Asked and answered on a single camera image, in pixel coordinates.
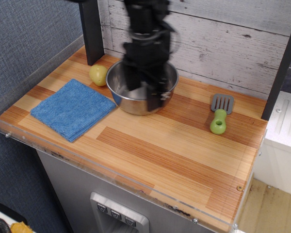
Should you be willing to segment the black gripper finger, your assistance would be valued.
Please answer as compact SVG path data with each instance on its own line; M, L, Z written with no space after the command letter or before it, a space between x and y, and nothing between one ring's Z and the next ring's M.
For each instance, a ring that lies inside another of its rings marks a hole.
M128 91L141 87L139 68L126 65L126 83Z
M171 92L166 83L149 85L146 88L147 110L153 112L165 105L165 102L171 98Z

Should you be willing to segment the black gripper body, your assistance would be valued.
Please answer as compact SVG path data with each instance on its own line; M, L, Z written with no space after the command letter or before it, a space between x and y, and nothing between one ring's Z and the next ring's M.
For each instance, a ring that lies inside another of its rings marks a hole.
M169 31L159 31L149 35L135 34L131 42L124 43L125 74L126 65L133 66L139 68L140 79L144 78L147 84L167 84L163 67L169 60L170 34Z

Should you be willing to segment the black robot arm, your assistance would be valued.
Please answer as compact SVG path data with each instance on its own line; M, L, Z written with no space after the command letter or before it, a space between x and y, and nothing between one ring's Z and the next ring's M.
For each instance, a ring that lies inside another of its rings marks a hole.
M176 31L164 21L167 0L126 0L129 37L121 61L126 87L122 95L132 104L119 106L134 115L149 115L162 109L172 97L178 72L169 62L171 37Z

